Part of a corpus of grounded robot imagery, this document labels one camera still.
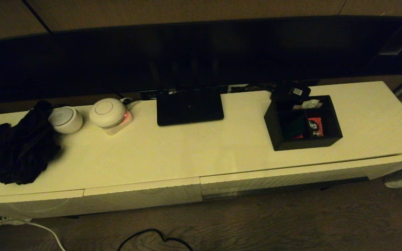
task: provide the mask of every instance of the red packet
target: red packet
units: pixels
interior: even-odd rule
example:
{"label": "red packet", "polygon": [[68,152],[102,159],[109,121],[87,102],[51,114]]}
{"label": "red packet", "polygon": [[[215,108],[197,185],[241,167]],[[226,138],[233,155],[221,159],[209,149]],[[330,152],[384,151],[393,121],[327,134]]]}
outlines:
{"label": "red packet", "polygon": [[309,117],[308,124],[310,125],[311,134],[313,137],[322,137],[322,119],[319,117]]}

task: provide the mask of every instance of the black cloth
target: black cloth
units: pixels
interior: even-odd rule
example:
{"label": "black cloth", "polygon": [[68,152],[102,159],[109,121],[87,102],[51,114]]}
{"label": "black cloth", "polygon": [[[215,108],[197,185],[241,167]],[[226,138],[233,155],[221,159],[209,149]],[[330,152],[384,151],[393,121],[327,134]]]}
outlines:
{"label": "black cloth", "polygon": [[39,101],[0,140],[0,182],[28,184],[44,171],[59,152],[48,118],[52,105]]}

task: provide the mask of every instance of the wooden floor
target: wooden floor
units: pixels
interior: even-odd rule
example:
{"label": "wooden floor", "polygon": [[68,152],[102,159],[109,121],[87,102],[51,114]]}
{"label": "wooden floor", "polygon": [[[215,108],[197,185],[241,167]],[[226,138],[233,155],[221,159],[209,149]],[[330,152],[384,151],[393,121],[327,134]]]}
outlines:
{"label": "wooden floor", "polygon": [[[402,189],[381,179],[318,189],[34,222],[56,231],[67,251],[110,251],[135,232],[157,228],[196,251],[402,250]],[[1,226],[0,251],[59,251],[33,226]],[[185,251],[149,233],[123,250]]]}

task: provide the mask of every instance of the white round device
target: white round device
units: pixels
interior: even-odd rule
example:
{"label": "white round device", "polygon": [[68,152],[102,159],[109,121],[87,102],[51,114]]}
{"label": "white round device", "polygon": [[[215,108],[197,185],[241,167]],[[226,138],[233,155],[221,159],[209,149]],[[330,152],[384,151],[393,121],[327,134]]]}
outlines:
{"label": "white round device", "polygon": [[70,106],[54,109],[48,120],[55,131],[63,134],[75,133],[83,124],[82,115]]}
{"label": "white round device", "polygon": [[109,128],[125,117],[126,108],[120,100],[106,98],[96,102],[89,111],[89,119],[98,127]]}

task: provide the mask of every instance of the black box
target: black box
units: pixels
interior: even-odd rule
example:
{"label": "black box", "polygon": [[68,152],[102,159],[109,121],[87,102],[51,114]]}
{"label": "black box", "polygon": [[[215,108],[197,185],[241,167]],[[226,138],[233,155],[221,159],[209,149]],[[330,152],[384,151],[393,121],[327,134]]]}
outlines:
{"label": "black box", "polygon": [[[319,100],[322,105],[319,108],[299,108],[308,100]],[[321,118],[322,137],[315,136],[310,128],[308,118],[313,117]],[[342,138],[330,96],[273,100],[266,111],[265,122],[275,151],[331,146]]]}

